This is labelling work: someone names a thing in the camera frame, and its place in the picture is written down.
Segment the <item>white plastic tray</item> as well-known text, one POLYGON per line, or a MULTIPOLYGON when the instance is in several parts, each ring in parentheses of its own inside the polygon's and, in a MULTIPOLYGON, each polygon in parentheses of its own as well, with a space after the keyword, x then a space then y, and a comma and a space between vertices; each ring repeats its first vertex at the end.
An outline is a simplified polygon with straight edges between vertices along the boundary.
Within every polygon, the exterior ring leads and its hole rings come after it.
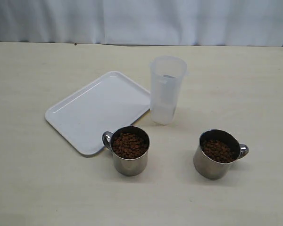
POLYGON ((132 125, 150 108, 150 92, 110 71, 50 107, 46 121, 83 156, 104 147, 102 134, 132 125))

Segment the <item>steel mug with pellets left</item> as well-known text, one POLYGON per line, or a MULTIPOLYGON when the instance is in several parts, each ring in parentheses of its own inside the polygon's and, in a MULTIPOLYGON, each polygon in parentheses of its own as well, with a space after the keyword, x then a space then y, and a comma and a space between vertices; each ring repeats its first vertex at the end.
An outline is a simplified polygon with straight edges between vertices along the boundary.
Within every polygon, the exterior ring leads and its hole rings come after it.
POLYGON ((112 152, 115 169, 125 176, 142 173, 148 162, 150 138, 139 127, 126 126, 102 134, 102 142, 112 152))

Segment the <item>translucent plastic container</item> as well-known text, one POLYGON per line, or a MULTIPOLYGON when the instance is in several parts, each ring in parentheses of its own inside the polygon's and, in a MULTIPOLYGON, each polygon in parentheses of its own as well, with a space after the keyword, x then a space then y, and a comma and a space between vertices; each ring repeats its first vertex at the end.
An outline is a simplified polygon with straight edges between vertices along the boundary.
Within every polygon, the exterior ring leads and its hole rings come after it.
POLYGON ((150 116, 158 124, 170 124, 174 118, 177 101, 187 64, 174 56, 156 57, 150 64, 150 116))

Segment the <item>white curtain backdrop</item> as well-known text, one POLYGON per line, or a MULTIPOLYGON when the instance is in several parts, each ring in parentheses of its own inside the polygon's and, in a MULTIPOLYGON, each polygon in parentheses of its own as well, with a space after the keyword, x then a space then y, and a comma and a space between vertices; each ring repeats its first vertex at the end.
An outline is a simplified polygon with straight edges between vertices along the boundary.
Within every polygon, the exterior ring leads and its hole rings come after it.
POLYGON ((283 47, 283 0, 0 0, 0 41, 283 47))

